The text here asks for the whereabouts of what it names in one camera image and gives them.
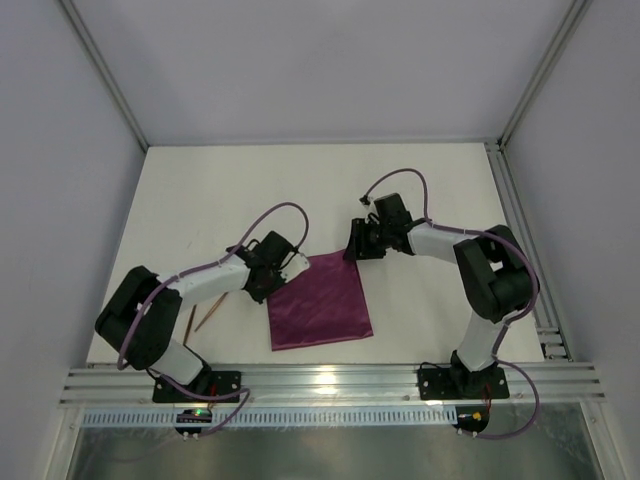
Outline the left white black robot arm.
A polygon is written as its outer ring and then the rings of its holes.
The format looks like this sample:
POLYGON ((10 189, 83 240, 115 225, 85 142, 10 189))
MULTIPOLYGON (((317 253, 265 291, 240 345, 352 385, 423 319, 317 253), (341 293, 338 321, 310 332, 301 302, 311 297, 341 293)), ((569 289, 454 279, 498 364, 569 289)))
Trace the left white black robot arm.
POLYGON ((262 304, 310 268, 309 259, 280 234, 226 249, 215 261, 171 275, 131 269, 103 307, 95 332, 118 353, 118 364, 156 378, 156 403, 234 402, 240 381, 220 375, 173 338, 182 312, 213 297, 244 291, 262 304))

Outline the purple cloth napkin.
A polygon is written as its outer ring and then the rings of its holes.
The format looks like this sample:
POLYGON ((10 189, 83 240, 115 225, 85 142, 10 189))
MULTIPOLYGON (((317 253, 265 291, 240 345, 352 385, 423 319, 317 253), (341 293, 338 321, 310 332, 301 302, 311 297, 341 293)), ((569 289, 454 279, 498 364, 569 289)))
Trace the purple cloth napkin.
POLYGON ((309 258, 310 268, 267 299, 271 349, 284 351, 373 335, 357 265, 342 251, 309 258))

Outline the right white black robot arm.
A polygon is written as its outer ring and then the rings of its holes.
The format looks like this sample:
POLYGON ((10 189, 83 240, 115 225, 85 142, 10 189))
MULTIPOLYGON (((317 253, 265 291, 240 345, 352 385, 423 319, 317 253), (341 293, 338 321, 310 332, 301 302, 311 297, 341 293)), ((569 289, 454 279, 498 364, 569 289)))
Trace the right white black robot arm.
POLYGON ((539 280, 511 229, 464 230, 414 219, 401 196, 367 195, 364 218, 351 221, 343 258, 377 260, 393 249, 457 266, 471 317, 464 338, 451 354, 445 387, 456 398, 478 398, 498 381, 496 359, 510 323, 535 303, 539 280))

